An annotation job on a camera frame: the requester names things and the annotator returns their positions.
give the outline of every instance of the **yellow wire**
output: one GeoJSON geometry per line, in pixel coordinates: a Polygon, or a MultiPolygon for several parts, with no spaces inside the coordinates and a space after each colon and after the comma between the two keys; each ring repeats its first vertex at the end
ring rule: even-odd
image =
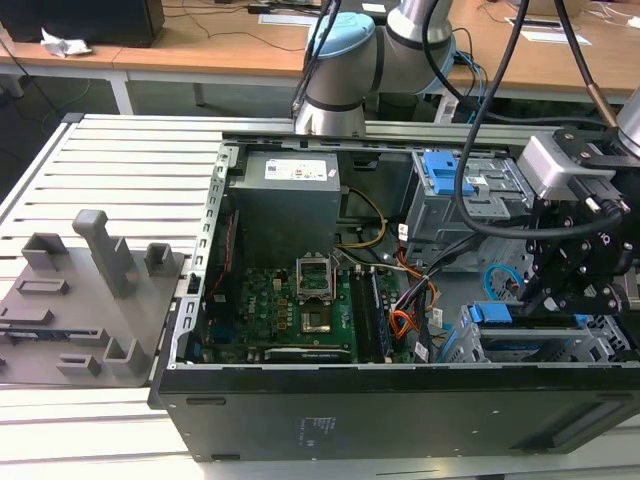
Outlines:
{"type": "Polygon", "coordinates": [[[342,248],[367,248],[367,247],[370,247],[371,245],[375,245],[380,240],[382,240],[382,238],[384,237],[385,232],[387,231],[387,220],[384,218],[384,215],[382,215],[382,212],[380,211],[378,206],[375,203],[373,203],[373,201],[369,197],[367,197],[364,193],[362,193],[357,188],[353,188],[353,187],[349,187],[349,190],[353,190],[358,195],[362,195],[362,197],[364,197],[367,200],[367,202],[369,203],[369,205],[371,205],[373,207],[373,209],[376,211],[376,213],[380,217],[380,233],[378,234],[378,236],[376,238],[374,238],[373,240],[370,240],[368,242],[363,242],[363,243],[337,243],[335,246],[336,247],[342,247],[342,248]]]}

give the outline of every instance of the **gray plastic holder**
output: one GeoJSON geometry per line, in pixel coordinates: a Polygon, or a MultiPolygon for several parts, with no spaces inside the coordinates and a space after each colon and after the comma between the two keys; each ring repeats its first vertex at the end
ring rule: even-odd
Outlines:
{"type": "Polygon", "coordinates": [[[184,255],[168,244],[130,251],[107,216],[82,210],[89,248],[35,233],[28,265],[0,303],[0,383],[136,387],[149,376],[184,255]]]}

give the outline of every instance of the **red cable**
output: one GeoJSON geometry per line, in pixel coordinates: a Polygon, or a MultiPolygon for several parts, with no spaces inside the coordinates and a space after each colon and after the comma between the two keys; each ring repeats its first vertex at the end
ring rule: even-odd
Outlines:
{"type": "Polygon", "coordinates": [[[231,215],[231,217],[229,218],[229,228],[227,230],[227,240],[226,240],[226,244],[225,244],[226,255],[225,255],[225,259],[224,259],[224,268],[222,269],[222,272],[220,273],[220,276],[218,277],[218,281],[213,286],[213,291],[214,292],[220,286],[220,283],[222,282],[222,279],[224,278],[225,274],[227,273],[227,271],[229,269],[229,263],[231,262],[231,258],[230,257],[231,257],[231,229],[232,228],[233,228],[233,215],[231,215]]]}

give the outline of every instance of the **metal rail table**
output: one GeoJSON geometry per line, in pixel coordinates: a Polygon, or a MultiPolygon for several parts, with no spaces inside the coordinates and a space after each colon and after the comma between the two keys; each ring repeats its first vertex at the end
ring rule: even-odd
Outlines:
{"type": "MultiPolygon", "coordinates": [[[[463,138],[467,129],[368,124],[370,133],[393,138],[455,140],[463,138]]],[[[22,270],[20,249],[33,232],[57,232],[67,245],[81,245],[71,229],[81,208],[106,210],[110,233],[125,235],[132,248],[161,240],[189,255],[224,130],[282,132],[290,131],[291,124],[108,115],[87,115],[79,123],[61,124],[0,206],[0,298],[22,270]]],[[[510,138],[523,144],[530,133],[525,127],[490,126],[480,139],[510,138]]],[[[183,280],[176,294],[185,288],[183,280]]],[[[147,407],[147,395],[147,388],[0,385],[0,478],[640,477],[640,416],[561,456],[198,464],[166,412],[147,407]]]]}

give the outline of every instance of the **motherboard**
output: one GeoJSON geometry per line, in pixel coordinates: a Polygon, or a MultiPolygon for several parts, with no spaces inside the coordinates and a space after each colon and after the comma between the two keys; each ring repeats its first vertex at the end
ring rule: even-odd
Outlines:
{"type": "Polygon", "coordinates": [[[358,363],[369,360],[369,352],[378,352],[383,361],[394,354],[387,318],[398,298],[395,274],[339,268],[328,272],[329,276],[322,268],[246,269],[236,287],[233,313],[220,314],[215,301],[209,309],[205,361],[358,363]],[[371,281],[371,288],[359,288],[371,281]],[[379,311],[365,311],[376,304],[379,311]],[[367,336],[361,327],[368,324],[373,328],[367,336]]]}

